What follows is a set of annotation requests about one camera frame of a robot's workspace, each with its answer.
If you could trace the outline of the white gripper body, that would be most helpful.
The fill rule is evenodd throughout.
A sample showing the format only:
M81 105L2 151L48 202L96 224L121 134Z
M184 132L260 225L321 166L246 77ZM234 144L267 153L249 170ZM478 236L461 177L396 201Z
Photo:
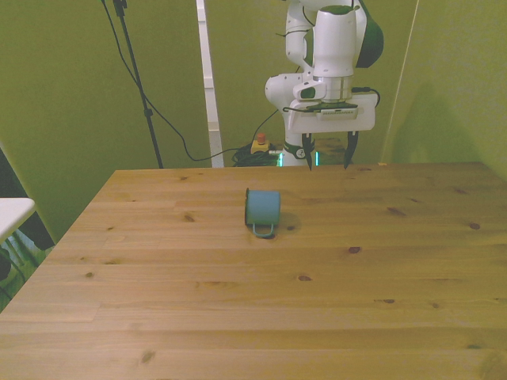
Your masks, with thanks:
M357 107L346 108L341 105L307 112L308 107L321 107L324 104L293 100L287 107L287 128L296 134L371 130L375 125L375 94L355 94L346 102Z

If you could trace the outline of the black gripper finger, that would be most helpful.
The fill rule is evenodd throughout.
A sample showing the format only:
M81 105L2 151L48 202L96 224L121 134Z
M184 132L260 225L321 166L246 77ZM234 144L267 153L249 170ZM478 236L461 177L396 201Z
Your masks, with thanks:
M302 148L303 152L305 154L305 158L307 161L307 165L310 170L312 170L313 166L313 158L312 158L312 152L314 150L314 140L312 138L312 134L302 134Z
M353 155L356 151L358 139L359 139L359 132L358 131L349 131L348 132L348 143L345 150L344 155L344 168L347 169L353 159Z

